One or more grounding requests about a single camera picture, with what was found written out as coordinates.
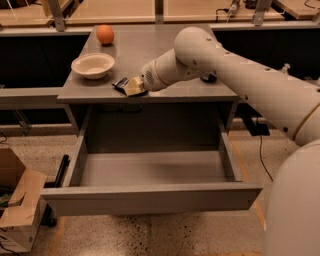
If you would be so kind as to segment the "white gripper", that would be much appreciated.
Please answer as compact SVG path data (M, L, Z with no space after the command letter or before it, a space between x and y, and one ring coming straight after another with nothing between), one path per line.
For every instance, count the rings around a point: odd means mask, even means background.
M141 69L141 77L136 76L125 85L127 96L134 96L147 91L160 91L176 82L190 77L189 68L175 55L173 49L145 64Z

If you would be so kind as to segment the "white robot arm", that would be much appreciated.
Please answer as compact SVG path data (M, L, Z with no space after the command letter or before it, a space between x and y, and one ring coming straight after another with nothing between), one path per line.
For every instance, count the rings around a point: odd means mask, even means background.
M203 73L215 75L299 146L272 185L263 256L320 256L319 87L231 53L213 34L187 27L171 50L129 80L125 93L160 91Z

